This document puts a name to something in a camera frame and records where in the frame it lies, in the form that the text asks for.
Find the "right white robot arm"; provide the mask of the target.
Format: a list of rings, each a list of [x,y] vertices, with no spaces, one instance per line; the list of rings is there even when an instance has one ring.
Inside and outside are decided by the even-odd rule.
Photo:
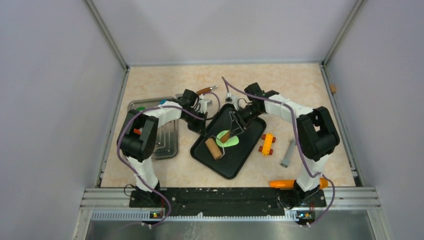
[[[290,123],[303,164],[294,182],[293,200],[299,206],[307,206],[314,198],[313,192],[319,189],[326,162],[340,144],[329,110],[324,106],[300,105],[275,90],[265,92],[256,82],[246,87],[242,94],[250,102],[230,112],[230,137],[243,133],[262,114],[274,115]]]

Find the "black baking tray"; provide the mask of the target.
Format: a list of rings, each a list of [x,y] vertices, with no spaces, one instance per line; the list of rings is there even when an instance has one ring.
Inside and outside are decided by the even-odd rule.
[[[207,135],[200,136],[190,149],[192,158],[227,180],[234,179],[237,176],[267,127],[266,122],[257,117],[245,132],[237,136],[238,144],[225,147],[223,157],[215,160],[205,141],[211,136],[217,136],[222,131],[229,130],[231,125],[230,111],[234,109],[232,104],[224,104],[218,115],[206,127]]]

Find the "wooden dough roller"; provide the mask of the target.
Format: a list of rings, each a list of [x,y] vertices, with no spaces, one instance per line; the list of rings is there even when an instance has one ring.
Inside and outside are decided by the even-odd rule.
[[[231,140],[230,131],[227,130],[221,137],[212,135],[205,141],[205,145],[214,160],[219,160],[225,155],[225,148]]]

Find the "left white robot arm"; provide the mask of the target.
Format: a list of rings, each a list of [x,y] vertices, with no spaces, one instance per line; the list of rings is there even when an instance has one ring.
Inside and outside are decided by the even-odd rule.
[[[152,160],[158,129],[182,119],[190,131],[204,136],[209,106],[203,95],[186,89],[181,96],[168,98],[158,106],[127,112],[116,143],[117,156],[134,173],[135,193],[147,206],[156,206],[161,198]]]

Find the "green dough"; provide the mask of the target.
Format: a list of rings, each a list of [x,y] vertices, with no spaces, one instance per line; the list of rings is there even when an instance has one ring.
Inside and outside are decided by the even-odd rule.
[[[237,136],[233,136],[230,139],[228,139],[225,143],[221,142],[221,138],[227,134],[229,131],[228,130],[223,130],[221,131],[215,138],[215,142],[217,144],[218,147],[220,148],[229,148],[229,147],[233,147],[239,144],[239,138]]]

